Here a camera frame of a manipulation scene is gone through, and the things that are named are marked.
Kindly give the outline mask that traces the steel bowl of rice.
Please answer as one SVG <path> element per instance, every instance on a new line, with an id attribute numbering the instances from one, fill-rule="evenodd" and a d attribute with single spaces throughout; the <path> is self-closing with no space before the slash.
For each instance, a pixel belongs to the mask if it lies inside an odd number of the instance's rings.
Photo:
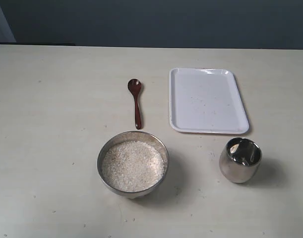
<path id="1" fill-rule="evenodd" d="M 111 192 L 136 199 L 153 192 L 166 177 L 169 153 L 156 136 L 127 131 L 112 137 L 97 158 L 98 174 Z"/>

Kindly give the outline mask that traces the white rectangular tray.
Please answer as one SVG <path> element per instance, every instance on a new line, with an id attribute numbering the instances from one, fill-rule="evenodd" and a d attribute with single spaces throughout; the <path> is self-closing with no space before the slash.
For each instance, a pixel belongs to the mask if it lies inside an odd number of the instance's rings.
<path id="1" fill-rule="evenodd" d="M 244 134 L 248 118 L 233 73 L 226 69 L 173 68 L 169 122 L 183 133 Z"/>

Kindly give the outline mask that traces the brown wooden spoon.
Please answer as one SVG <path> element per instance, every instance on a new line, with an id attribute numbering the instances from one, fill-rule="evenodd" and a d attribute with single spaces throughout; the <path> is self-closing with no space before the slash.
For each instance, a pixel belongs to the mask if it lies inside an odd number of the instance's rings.
<path id="1" fill-rule="evenodd" d="M 131 79 L 127 84 L 129 92 L 132 94 L 134 99 L 134 109 L 135 109 L 135 127 L 136 129 L 142 129 L 142 121 L 138 103 L 139 93 L 142 87 L 141 82 L 138 79 Z"/>

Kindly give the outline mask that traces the shiny steel cup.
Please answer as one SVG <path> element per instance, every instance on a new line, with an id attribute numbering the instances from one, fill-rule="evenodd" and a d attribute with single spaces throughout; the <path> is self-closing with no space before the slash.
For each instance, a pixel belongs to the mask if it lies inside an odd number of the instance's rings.
<path id="1" fill-rule="evenodd" d="M 245 183 L 255 175 L 261 160 L 262 152 L 255 142 L 236 137 L 224 147 L 219 159 L 219 168 L 227 180 Z"/>

